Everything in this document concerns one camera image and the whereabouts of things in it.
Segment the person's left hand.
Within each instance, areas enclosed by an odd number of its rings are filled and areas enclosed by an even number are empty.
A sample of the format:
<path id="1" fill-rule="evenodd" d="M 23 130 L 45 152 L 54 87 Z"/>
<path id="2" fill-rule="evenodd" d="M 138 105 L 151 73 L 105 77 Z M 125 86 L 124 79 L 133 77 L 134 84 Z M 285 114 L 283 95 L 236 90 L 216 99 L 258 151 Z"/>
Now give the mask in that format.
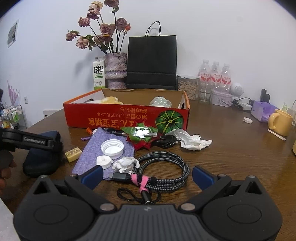
<path id="1" fill-rule="evenodd" d="M 1 170 L 1 176 L 0 176 L 0 194 L 3 194 L 3 191 L 6 188 L 6 180 L 11 178 L 11 168 L 15 168 L 16 163 L 15 161 L 12 161 L 8 168 L 4 168 Z"/>

